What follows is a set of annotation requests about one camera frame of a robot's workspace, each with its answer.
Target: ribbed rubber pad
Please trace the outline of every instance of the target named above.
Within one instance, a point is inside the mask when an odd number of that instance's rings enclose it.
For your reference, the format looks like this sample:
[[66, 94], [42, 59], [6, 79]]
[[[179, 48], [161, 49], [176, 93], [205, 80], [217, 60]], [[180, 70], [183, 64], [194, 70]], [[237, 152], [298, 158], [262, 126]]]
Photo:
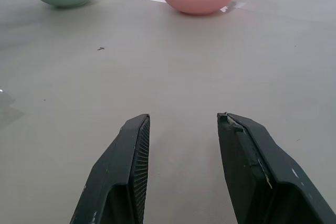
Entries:
[[148, 156], [149, 156], [149, 130], [150, 119], [147, 118], [139, 129], [137, 144], [135, 145], [133, 162], [130, 174], [130, 193], [135, 210], [136, 223], [143, 223], [145, 210], [147, 180], [148, 180]]

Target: white table surface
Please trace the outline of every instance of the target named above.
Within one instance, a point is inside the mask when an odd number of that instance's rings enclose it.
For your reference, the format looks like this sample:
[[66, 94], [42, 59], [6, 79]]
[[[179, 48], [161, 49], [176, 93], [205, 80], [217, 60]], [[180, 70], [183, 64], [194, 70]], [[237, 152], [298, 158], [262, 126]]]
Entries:
[[1, 223], [68, 223], [94, 162], [150, 113], [144, 223], [236, 223], [216, 113], [262, 123], [336, 210], [334, 0], [0, 0]]

